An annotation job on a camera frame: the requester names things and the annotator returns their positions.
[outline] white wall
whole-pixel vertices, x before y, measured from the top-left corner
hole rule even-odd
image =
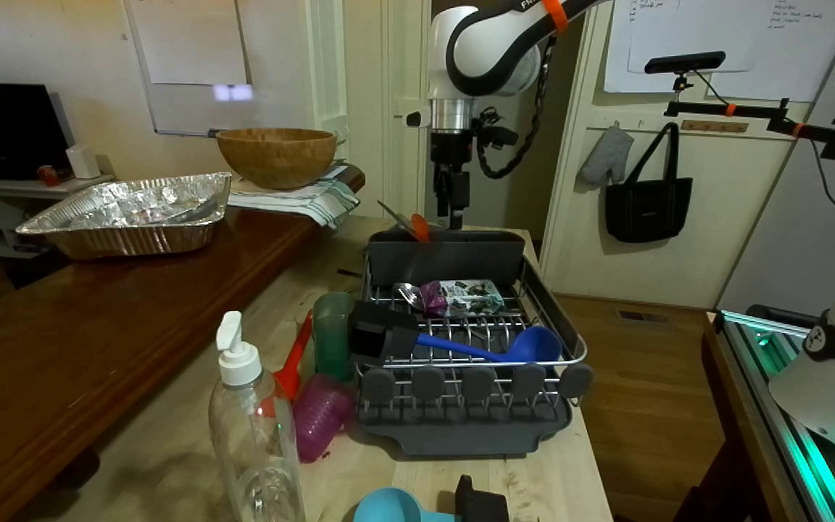
[[[305,3],[241,0],[248,72],[263,81],[268,126],[312,122]],[[125,0],[0,0],[0,81],[58,94],[74,143],[119,178],[225,169],[215,140],[157,137],[144,104]]]
[[[608,239],[602,233],[602,195],[579,185],[576,172],[599,132],[615,122],[631,132],[628,162],[634,162],[664,127],[664,104],[671,100],[602,94],[608,19],[611,3],[599,3],[586,19],[541,245],[544,278],[553,294],[712,309],[792,143],[769,135],[763,122],[750,122],[741,137],[680,135],[677,169],[692,178],[684,233],[645,246]],[[700,91],[680,94],[680,100],[700,100]],[[654,155],[645,178],[660,174],[660,161],[664,155]]]

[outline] computer monitor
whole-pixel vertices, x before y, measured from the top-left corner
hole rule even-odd
[[[0,180],[70,169],[65,135],[42,84],[0,84]]]

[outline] floor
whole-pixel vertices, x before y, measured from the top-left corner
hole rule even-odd
[[[0,265],[0,296],[12,294]],[[596,375],[583,401],[618,520],[671,520],[700,483],[721,430],[700,375],[700,310],[558,296]]]

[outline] hanging bag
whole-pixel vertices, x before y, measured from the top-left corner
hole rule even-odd
[[[664,180],[638,180],[658,143],[669,137]],[[605,185],[602,211],[608,233],[624,245],[664,240],[680,233],[689,178],[677,178],[677,126],[654,135],[624,185]]]

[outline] white bottle cap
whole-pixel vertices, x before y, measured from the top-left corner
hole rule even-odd
[[[260,351],[241,339],[241,322],[237,310],[222,313],[215,338],[218,372],[225,385],[248,385],[263,372]]]

